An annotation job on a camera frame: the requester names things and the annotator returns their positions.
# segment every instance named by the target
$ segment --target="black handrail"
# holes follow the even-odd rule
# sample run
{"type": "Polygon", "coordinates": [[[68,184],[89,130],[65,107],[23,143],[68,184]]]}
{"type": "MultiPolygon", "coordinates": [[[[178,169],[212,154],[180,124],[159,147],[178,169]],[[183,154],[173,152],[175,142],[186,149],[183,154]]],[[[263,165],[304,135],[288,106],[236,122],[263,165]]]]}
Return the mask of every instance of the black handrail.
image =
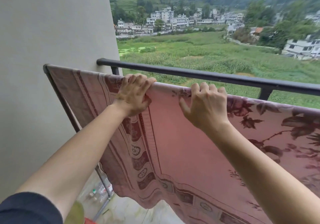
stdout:
{"type": "Polygon", "coordinates": [[[224,73],[214,73],[200,70],[192,70],[186,68],[176,68],[176,67],[164,67],[155,66],[140,63],[127,63],[117,60],[110,60],[105,58],[100,58],[97,60],[97,65],[110,66],[113,74],[119,74],[118,68],[128,68],[140,71],[152,72],[152,73],[163,73],[169,75],[176,75],[188,78],[203,79],[209,81],[218,81],[224,83],[232,83],[238,85],[251,86],[256,88],[261,88],[260,95],[258,99],[268,100],[270,94],[273,90],[280,90],[286,92],[316,95],[320,96],[320,85],[311,83],[298,83],[282,80],[255,78],[248,76],[241,76],[235,74],[224,74],[224,73]]]}

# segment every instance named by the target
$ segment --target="white wall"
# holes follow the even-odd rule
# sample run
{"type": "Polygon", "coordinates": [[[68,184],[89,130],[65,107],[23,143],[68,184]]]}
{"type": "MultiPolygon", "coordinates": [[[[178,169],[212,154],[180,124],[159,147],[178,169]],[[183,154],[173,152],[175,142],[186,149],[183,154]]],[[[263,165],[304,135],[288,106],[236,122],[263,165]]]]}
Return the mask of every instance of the white wall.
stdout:
{"type": "Polygon", "coordinates": [[[109,0],[0,0],[0,200],[75,132],[42,65],[119,60],[109,0]]]}

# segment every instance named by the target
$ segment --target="concrete floor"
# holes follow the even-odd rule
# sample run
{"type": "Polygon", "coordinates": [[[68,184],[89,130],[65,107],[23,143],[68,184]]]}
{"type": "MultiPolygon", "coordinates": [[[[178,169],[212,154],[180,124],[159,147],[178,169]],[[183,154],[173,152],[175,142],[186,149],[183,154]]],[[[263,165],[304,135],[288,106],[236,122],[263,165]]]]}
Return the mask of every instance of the concrete floor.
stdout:
{"type": "MultiPolygon", "coordinates": [[[[103,205],[103,201],[90,197],[90,193],[101,183],[98,174],[94,171],[82,189],[78,200],[84,208],[84,215],[93,219],[103,205]]],[[[160,201],[152,209],[144,209],[134,200],[121,198],[114,194],[110,202],[102,211],[101,216],[96,221],[97,224],[183,224],[174,213],[171,207],[160,201]]]]}

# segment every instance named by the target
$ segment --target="pink blanket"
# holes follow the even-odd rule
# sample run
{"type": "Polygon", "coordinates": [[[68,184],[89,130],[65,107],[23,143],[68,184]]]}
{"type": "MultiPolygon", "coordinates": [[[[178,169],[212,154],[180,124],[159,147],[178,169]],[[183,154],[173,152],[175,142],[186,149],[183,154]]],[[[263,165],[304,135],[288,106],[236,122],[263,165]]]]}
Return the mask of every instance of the pink blanket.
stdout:
{"type": "MultiPolygon", "coordinates": [[[[48,69],[82,127],[112,103],[122,80],[48,69]]],[[[150,107],[122,122],[101,158],[114,191],[144,208],[163,199],[185,223],[271,223],[217,147],[184,118],[178,96],[190,101],[190,89],[155,83],[147,95],[150,107]]],[[[252,144],[320,196],[319,110],[237,96],[227,109],[252,144]]]]}

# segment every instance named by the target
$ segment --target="grass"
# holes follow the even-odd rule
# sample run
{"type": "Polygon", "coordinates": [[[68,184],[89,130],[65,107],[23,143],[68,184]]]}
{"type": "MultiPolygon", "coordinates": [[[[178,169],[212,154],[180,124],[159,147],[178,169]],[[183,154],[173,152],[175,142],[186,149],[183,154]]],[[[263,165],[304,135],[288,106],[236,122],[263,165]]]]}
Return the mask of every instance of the grass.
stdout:
{"type": "MultiPolygon", "coordinates": [[[[302,62],[277,55],[267,48],[249,47],[227,42],[224,32],[198,32],[182,35],[140,37],[118,41],[120,60],[134,63],[189,68],[218,73],[305,83],[320,83],[320,61],[302,62]]],[[[122,69],[123,74],[137,73],[122,69]]],[[[158,82],[189,87],[202,80],[143,72],[158,82]]],[[[259,88],[214,82],[225,86],[229,94],[257,98],[259,88]]],[[[270,101],[320,109],[317,96],[274,91],[270,101]]]]}

